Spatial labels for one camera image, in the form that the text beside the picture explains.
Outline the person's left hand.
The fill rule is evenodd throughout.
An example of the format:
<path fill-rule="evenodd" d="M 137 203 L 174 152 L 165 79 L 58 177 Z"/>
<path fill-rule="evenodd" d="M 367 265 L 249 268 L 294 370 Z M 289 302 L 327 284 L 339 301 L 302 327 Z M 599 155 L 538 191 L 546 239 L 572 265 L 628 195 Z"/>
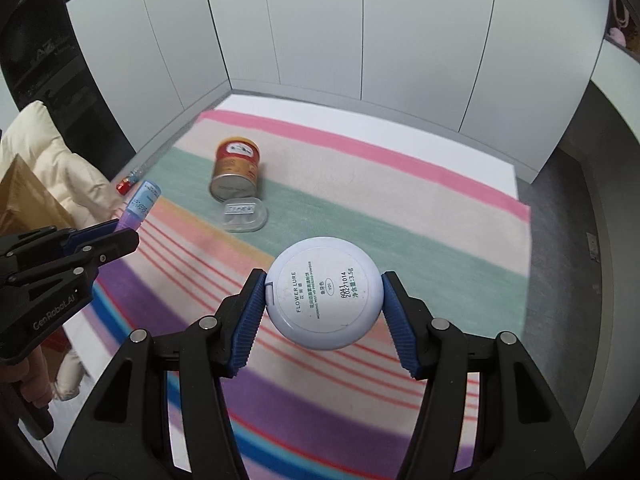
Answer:
<path fill-rule="evenodd" d="M 2 384 L 17 384 L 22 398 L 34 408 L 48 408 L 53 399 L 47 359 L 37 346 L 21 362 L 1 364 Z"/>

